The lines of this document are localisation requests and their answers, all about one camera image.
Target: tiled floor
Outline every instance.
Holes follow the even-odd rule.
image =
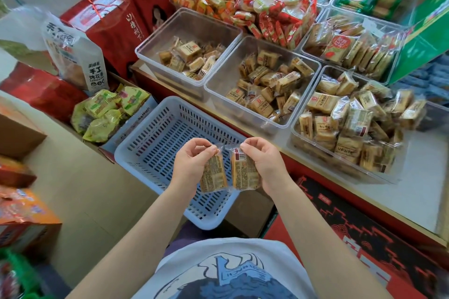
[[[15,60],[0,51],[0,81]],[[0,96],[14,100],[0,91]],[[43,113],[14,102],[48,137],[27,158],[32,189],[63,222],[50,260],[74,287],[137,222],[157,195]]]

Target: white t-shirt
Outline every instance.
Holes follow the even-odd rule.
[[[210,239],[160,262],[132,299],[316,298],[306,270],[279,241]]]

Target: white snack bag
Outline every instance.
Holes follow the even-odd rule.
[[[64,25],[52,14],[41,32],[63,80],[87,91],[89,96],[109,89],[103,52],[84,32]]]

